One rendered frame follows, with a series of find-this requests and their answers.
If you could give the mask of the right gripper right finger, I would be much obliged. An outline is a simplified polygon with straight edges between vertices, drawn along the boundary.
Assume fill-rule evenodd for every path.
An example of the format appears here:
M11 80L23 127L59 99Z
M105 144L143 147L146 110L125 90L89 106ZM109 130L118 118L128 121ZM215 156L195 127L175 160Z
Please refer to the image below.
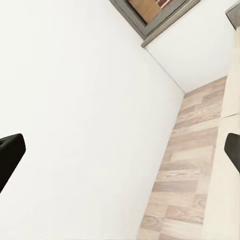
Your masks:
M240 134L228 133L224 151L240 173Z

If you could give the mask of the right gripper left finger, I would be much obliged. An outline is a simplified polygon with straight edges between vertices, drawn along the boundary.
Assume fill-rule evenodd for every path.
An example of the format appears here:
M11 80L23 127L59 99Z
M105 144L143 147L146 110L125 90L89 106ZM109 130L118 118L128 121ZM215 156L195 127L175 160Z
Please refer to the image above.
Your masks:
M22 133L0 138L0 193L26 153Z

